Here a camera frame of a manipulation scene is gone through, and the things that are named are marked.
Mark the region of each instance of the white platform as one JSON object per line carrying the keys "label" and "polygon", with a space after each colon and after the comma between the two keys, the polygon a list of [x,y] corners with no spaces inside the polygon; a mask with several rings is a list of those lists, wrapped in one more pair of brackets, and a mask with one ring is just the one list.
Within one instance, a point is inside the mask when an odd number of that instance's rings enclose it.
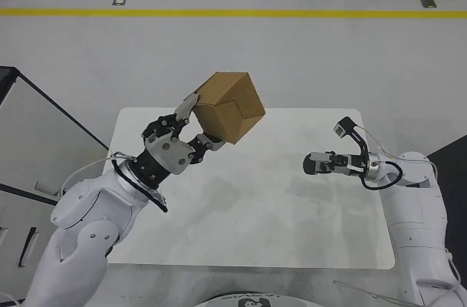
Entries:
{"label": "white platform", "polygon": [[[173,108],[125,108],[112,150],[138,155],[140,134]],[[305,175],[311,151],[358,154],[335,124],[351,109],[267,109],[235,146],[208,152],[199,165],[160,186],[168,213],[139,215],[109,262],[194,266],[390,269],[395,263],[380,195],[357,178]],[[195,118],[181,138],[200,132]]]}

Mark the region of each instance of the box flap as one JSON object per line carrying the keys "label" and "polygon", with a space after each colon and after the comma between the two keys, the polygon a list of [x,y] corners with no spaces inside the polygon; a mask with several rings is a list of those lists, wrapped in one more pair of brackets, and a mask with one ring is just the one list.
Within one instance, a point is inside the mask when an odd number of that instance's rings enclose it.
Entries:
{"label": "box flap", "polygon": [[242,121],[242,125],[240,127],[240,130],[238,131],[238,136],[237,138],[240,139],[244,135],[247,134],[262,118],[264,115],[259,115],[256,117],[250,117],[246,118]]}
{"label": "box flap", "polygon": [[205,134],[212,135],[223,140],[226,136],[225,128],[222,125],[221,118],[216,116],[215,107],[211,105],[201,105],[194,107],[194,114],[200,121]]}
{"label": "box flap", "polygon": [[230,101],[228,92],[244,75],[245,72],[216,72],[196,91],[199,93],[197,105],[219,105]]}
{"label": "box flap", "polygon": [[226,101],[223,104],[214,106],[216,117],[222,125],[222,130],[225,134],[218,137],[229,143],[235,144],[241,138],[238,136],[238,131],[242,126],[243,116],[238,112],[238,107],[234,101]]}
{"label": "box flap", "polygon": [[257,117],[265,114],[265,109],[262,103],[260,103],[260,98],[257,95],[257,91],[248,73],[243,74],[243,76],[229,88],[225,97],[230,97],[236,102],[244,118]]}

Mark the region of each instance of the logo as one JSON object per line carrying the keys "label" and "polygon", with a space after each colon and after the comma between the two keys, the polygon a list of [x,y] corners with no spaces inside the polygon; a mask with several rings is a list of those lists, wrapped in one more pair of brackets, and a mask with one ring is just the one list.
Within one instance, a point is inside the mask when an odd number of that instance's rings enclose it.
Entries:
{"label": "logo", "polygon": [[258,301],[254,299],[240,299],[238,301],[238,307],[271,307],[271,303],[268,299],[260,298]]}

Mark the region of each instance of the robotic hand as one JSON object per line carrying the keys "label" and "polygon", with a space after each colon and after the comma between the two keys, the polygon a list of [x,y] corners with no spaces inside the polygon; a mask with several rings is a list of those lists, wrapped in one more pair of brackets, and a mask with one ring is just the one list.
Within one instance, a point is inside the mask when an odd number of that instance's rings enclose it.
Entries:
{"label": "robotic hand", "polygon": [[[359,155],[310,153],[304,158],[303,169],[310,175],[356,176],[368,190],[380,190],[386,224],[400,260],[400,299],[372,296],[396,305],[467,306],[467,291],[460,285],[452,255],[444,246],[446,208],[433,164],[415,152],[395,157],[381,147],[385,154],[370,153],[355,127],[359,126],[345,117],[334,131],[340,138],[349,135],[356,141]],[[368,186],[366,181],[377,187]],[[358,289],[342,282],[337,284]]]}
{"label": "robotic hand", "polygon": [[171,173],[181,174],[190,164],[202,162],[207,150],[225,142],[198,134],[185,143],[180,132],[199,99],[190,94],[174,114],[159,117],[142,134],[145,150],[125,156],[113,170],[82,180],[63,195],[51,214],[58,227],[32,281],[25,307],[83,306],[95,293],[107,269],[107,255],[122,241],[138,213],[149,201],[167,211],[158,186]]}

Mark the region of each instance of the yellow floor line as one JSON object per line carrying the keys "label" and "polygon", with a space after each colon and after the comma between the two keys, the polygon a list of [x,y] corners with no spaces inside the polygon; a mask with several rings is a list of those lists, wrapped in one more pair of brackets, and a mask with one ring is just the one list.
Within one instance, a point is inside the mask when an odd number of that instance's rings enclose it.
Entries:
{"label": "yellow floor line", "polygon": [[256,18],[423,18],[467,19],[466,11],[325,11],[263,9],[0,8],[3,16],[256,17]]}

